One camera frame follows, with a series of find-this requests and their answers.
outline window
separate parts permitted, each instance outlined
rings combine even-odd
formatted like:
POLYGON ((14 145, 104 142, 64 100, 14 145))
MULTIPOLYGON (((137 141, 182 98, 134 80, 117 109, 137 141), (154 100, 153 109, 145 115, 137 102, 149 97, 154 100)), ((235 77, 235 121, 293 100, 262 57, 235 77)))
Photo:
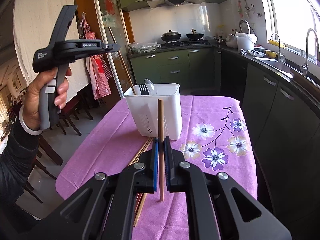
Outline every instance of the window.
MULTIPOLYGON (((306 50, 309 28, 320 34, 320 7, 316 0, 268 0, 268 5, 271 30, 279 34, 281 42, 287 48, 296 52, 300 52, 300 49, 306 50)), ((315 60, 315 54, 314 34, 310 33, 309 58, 315 60)))

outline purple tablecloth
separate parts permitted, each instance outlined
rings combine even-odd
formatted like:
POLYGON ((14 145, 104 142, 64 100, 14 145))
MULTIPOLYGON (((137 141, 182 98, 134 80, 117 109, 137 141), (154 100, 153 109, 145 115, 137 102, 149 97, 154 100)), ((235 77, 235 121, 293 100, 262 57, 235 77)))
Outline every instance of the purple tablecloth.
MULTIPOLYGON (((256 166, 239 101, 227 97, 181 96, 182 133, 171 147, 202 171, 227 172, 257 199, 256 166)), ((64 198, 97 172, 112 175, 128 165, 146 141, 134 124, 125 99, 120 100, 83 141, 56 181, 64 198)), ((184 193, 159 190, 147 196, 132 239, 188 239, 184 193)))

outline white bangle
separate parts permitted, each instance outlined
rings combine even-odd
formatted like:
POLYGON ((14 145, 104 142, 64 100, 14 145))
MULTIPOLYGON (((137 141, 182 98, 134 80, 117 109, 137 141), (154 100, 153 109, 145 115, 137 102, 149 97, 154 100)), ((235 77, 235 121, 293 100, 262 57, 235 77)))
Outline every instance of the white bangle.
POLYGON ((22 117, 22 112, 23 112, 23 105, 21 106, 20 111, 19 111, 19 120, 20 120, 20 123, 21 123, 21 126, 23 127, 23 129, 28 134, 31 134, 31 135, 39 135, 39 134, 41 134, 42 130, 39 129, 38 131, 33 131, 25 124, 25 122, 23 120, 23 117, 22 117))

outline red checkered apron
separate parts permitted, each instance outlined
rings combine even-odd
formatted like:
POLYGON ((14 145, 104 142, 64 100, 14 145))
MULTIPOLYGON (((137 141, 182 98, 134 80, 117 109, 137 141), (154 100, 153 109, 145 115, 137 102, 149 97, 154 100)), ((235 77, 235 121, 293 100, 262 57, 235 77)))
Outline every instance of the red checkered apron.
MULTIPOLYGON (((90 26, 84 16, 82 17, 80 26, 84 32, 80 37, 81 39, 93 40, 96 38, 95 33, 90 32, 90 26)), ((86 58, 86 65, 90 74, 94 100, 110 95, 111 91, 107 79, 112 77, 112 73, 102 54, 86 58)))

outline hand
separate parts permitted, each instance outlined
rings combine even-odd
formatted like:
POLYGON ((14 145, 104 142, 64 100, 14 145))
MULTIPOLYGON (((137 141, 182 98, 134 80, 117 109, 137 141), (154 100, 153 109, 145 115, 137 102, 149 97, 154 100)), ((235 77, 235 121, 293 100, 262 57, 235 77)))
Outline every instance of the hand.
MULTIPOLYGON (((38 131, 40 128, 40 115, 39 115, 39 93, 41 88, 52 80, 57 73, 58 68, 55 67, 52 70, 41 72, 28 86, 26 98, 23 104, 22 117, 25 124, 34 131, 38 131)), ((71 76, 71 69, 68 68, 66 76, 71 76)), ((58 87, 58 96, 54 100, 54 104, 60 109, 64 108, 67 100, 67 90, 69 88, 69 82, 66 78, 58 87)))

